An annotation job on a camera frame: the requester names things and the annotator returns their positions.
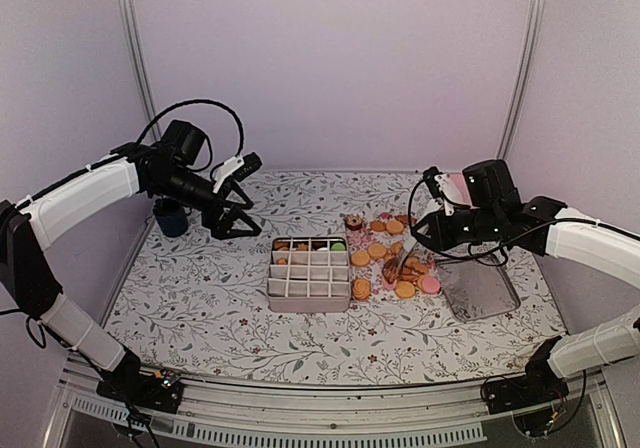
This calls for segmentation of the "metal serving tongs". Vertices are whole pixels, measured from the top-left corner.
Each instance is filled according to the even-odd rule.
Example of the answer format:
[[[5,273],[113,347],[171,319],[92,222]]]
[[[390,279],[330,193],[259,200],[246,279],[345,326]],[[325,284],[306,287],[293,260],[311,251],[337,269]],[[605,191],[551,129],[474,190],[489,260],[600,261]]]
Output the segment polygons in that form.
[[[431,200],[427,203],[427,207],[422,213],[422,217],[434,213],[442,208],[442,202]],[[401,250],[393,258],[386,261],[382,267],[382,277],[391,278],[394,275],[401,276],[404,264],[409,255],[414,251],[417,242],[416,239],[410,235],[403,243]]]

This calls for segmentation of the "metal tin with white dividers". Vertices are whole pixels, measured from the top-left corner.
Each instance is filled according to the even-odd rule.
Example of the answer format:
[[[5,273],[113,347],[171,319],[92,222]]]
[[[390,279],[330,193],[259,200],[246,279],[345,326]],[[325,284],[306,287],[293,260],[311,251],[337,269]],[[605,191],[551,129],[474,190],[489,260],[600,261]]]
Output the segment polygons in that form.
[[[275,241],[288,241],[288,251],[274,251]],[[314,251],[314,241],[326,241],[326,251]],[[332,243],[346,246],[331,251]],[[298,243],[308,243],[308,251],[296,251]],[[343,237],[278,237],[271,243],[266,297],[276,313],[341,313],[351,301],[350,257]]]

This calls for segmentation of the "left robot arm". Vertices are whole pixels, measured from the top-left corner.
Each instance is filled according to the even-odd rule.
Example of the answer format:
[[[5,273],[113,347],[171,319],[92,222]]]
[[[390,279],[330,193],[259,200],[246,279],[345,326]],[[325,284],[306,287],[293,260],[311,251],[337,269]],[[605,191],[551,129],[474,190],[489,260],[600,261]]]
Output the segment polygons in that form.
[[[259,156],[239,152],[204,178],[192,166],[206,139],[192,124],[173,121],[152,145],[126,143],[45,194],[1,204],[2,286],[19,311],[111,372],[111,387],[128,402],[148,394],[148,380],[129,365],[136,357],[65,293],[64,283],[71,283],[74,294],[80,283],[62,272],[71,266],[62,256],[100,272],[115,268],[123,259],[116,248],[132,241],[125,231],[141,219],[144,207],[137,202],[128,214],[119,204],[139,194],[199,212],[215,239],[258,235],[260,227],[247,214],[253,204],[240,183],[261,167]]]

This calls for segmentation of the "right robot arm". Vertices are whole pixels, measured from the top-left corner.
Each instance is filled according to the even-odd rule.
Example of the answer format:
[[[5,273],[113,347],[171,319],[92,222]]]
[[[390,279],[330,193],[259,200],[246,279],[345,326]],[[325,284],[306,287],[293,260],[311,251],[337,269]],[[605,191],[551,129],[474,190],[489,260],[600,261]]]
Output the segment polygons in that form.
[[[422,174],[430,206],[410,224],[412,237],[429,251],[449,257],[463,244],[494,243],[496,251],[519,247],[539,256],[573,261],[639,285],[639,237],[589,217],[545,196],[523,202],[505,161],[490,159],[462,172],[459,189],[437,167]],[[639,309],[574,335],[543,342],[517,383],[517,395],[537,404],[552,392],[556,379],[639,353]]]

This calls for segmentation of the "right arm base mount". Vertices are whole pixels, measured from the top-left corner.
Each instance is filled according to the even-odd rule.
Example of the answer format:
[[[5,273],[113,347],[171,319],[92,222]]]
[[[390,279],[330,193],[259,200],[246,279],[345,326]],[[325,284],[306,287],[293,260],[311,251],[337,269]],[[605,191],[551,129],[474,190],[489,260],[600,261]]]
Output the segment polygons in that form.
[[[526,369],[517,377],[491,377],[480,388],[480,396],[490,414],[562,401],[568,394],[567,383],[547,368]]]

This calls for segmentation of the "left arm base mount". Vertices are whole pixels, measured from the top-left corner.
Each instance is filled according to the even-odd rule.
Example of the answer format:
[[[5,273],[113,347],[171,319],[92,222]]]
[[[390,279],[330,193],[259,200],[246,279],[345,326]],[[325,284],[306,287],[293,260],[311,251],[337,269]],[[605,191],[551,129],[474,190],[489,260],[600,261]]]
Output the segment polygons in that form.
[[[170,370],[145,374],[139,368],[102,372],[96,393],[104,398],[135,407],[176,414],[182,401],[184,385]]]

